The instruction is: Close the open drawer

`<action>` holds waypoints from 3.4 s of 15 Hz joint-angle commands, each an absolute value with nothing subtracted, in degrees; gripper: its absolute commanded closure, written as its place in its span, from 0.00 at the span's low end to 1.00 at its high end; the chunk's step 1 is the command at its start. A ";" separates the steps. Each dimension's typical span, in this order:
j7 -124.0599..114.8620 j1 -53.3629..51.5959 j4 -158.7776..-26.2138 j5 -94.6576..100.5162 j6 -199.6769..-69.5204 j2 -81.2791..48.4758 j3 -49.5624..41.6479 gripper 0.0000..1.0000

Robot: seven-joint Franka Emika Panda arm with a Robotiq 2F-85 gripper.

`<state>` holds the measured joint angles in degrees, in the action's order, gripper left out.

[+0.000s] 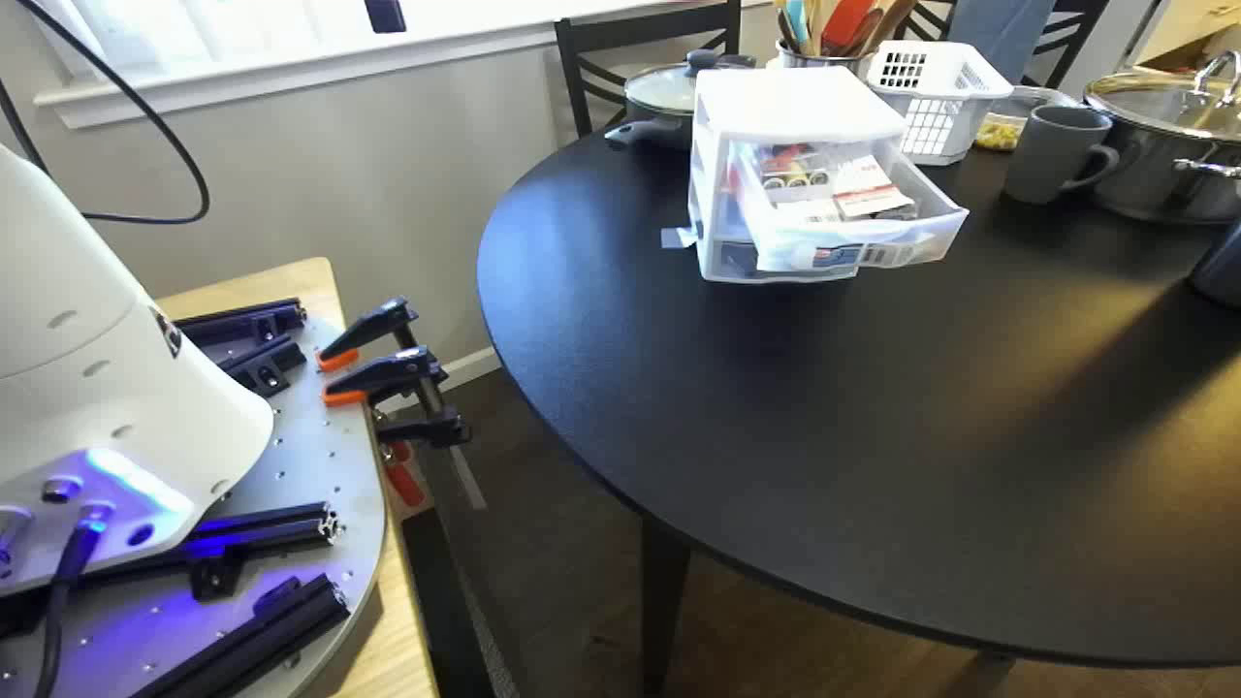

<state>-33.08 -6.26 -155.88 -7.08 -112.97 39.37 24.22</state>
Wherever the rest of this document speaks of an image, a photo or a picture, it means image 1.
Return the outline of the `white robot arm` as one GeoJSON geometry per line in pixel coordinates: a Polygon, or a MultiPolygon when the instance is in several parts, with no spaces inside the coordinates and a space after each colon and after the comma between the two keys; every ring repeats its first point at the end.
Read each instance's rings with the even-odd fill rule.
{"type": "Polygon", "coordinates": [[[0,595],[46,586],[90,515],[90,569],[179,547],[271,432],[50,176],[0,153],[0,595]]]}

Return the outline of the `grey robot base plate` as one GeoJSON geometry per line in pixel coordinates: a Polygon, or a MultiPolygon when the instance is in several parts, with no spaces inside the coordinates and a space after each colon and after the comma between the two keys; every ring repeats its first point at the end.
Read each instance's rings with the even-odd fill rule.
{"type": "Polygon", "coordinates": [[[290,299],[176,326],[271,404],[267,452],[165,554],[90,569],[104,520],[79,524],[6,598],[6,698],[312,693],[364,617],[384,515],[360,419],[307,370],[321,326],[290,299]]]}

